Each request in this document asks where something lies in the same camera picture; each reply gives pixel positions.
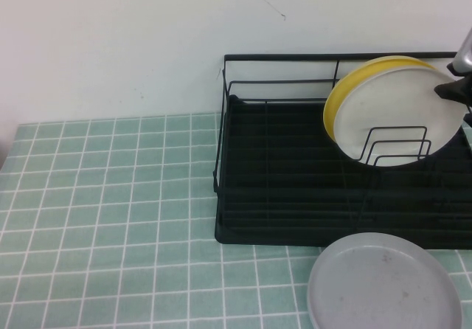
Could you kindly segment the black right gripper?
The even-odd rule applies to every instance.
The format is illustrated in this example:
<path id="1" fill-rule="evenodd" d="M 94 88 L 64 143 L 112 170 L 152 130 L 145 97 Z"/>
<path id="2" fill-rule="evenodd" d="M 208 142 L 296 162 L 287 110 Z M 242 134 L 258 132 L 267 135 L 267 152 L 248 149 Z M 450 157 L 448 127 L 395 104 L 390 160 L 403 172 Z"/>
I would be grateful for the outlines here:
<path id="1" fill-rule="evenodd" d="M 471 110 L 471 71 L 458 72 L 452 63 L 448 64 L 447 68 L 459 79 L 439 84 L 434 88 L 435 93 L 444 100 L 462 103 L 467 106 L 468 110 Z"/>

